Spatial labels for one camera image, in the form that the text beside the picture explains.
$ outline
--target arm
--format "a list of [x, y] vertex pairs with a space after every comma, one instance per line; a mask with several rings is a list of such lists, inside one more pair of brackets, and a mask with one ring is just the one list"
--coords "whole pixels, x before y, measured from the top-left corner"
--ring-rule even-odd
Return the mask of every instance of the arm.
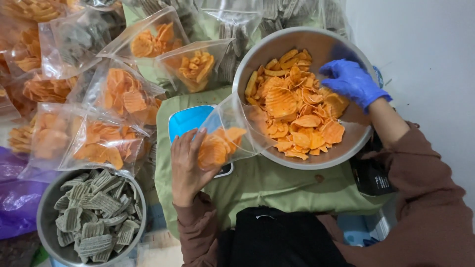
[[171, 191], [178, 216], [184, 267], [217, 265], [219, 229], [216, 207], [211, 198], [200, 191], [221, 167], [203, 171], [197, 165], [205, 136], [206, 131], [197, 133], [197, 130], [191, 130], [180, 138], [175, 137], [171, 146]]
[[473, 266], [473, 213], [463, 202], [465, 191], [452, 181], [450, 167], [423, 133], [390, 107], [387, 92], [356, 63], [336, 61], [322, 69], [335, 78], [322, 84], [369, 113], [385, 146], [375, 158], [385, 164], [399, 190], [397, 226], [369, 248], [338, 245], [345, 258], [357, 266]]

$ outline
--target bowl of green chips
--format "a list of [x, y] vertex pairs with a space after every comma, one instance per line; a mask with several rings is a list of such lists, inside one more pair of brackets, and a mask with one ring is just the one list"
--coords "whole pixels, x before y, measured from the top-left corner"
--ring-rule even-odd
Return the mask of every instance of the bowl of green chips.
[[38, 207], [38, 235], [46, 251], [67, 266], [109, 266], [137, 245], [146, 204], [135, 180], [106, 170], [64, 172]]

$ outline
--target bowl of orange chips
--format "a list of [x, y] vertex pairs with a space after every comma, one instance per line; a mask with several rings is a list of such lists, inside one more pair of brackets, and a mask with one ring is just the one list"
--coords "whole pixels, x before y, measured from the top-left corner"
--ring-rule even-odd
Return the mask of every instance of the bowl of orange chips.
[[243, 58], [233, 92], [266, 113], [265, 132], [277, 141], [262, 154], [283, 166], [319, 170], [354, 156], [372, 134], [371, 122], [349, 99], [320, 84], [332, 60], [355, 61], [377, 82], [365, 55], [324, 29], [294, 27], [262, 39]]

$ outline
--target blue glove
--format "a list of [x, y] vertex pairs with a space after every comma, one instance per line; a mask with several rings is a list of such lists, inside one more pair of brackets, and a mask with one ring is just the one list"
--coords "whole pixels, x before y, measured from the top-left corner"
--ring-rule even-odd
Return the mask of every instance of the blue glove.
[[356, 62], [346, 59], [334, 60], [323, 65], [319, 72], [330, 77], [321, 82], [323, 86], [356, 102], [366, 114], [368, 106], [376, 99], [384, 97], [388, 102], [392, 100], [388, 92], [380, 89]]

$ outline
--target person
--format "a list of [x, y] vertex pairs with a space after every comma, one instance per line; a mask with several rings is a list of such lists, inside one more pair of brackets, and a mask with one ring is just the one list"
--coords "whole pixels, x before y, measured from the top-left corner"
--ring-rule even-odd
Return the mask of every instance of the person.
[[322, 85], [358, 104], [371, 118], [385, 164], [399, 190], [398, 224], [370, 247], [343, 243], [329, 215], [285, 213], [252, 207], [237, 214], [236, 226], [219, 231], [216, 208], [201, 192], [219, 168], [203, 171], [197, 156], [206, 131], [175, 137], [171, 147], [173, 205], [178, 216], [184, 267], [475, 266], [473, 213], [454, 184], [450, 167], [422, 132], [389, 105], [391, 97], [351, 61], [325, 64]]

